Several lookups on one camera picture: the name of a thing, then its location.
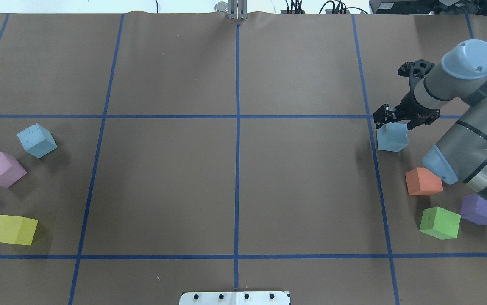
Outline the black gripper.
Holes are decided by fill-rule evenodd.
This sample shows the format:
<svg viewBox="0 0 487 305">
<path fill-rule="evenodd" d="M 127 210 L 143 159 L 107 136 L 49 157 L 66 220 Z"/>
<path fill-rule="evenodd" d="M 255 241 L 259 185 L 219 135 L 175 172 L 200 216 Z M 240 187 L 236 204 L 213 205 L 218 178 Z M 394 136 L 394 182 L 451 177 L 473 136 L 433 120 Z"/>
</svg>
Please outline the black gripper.
<svg viewBox="0 0 487 305">
<path fill-rule="evenodd" d="M 407 121 L 407 130 L 421 125 L 430 125 L 441 116 L 439 109 L 429 109 L 422 106 L 414 96 L 408 92 L 396 107 L 383 104 L 373 112 L 373 122 L 376 129 L 381 129 L 387 123 Z"/>
</svg>

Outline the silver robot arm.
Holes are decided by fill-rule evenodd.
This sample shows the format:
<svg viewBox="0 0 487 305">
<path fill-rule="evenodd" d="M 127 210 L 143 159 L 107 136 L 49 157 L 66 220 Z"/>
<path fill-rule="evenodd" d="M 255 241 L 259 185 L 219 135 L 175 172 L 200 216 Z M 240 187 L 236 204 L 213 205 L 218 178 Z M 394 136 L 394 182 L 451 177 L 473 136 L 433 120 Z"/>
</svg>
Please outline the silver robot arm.
<svg viewBox="0 0 487 305">
<path fill-rule="evenodd" d="M 400 104 L 387 104 L 373 113 L 376 129 L 407 121 L 412 130 L 430 125 L 440 110 L 455 98 L 468 105 L 466 112 L 431 147 L 422 164 L 452 185 L 462 182 L 487 200 L 487 42 L 458 43 L 439 64 L 406 62 L 398 74 L 409 79 L 409 92 Z"/>
</svg>

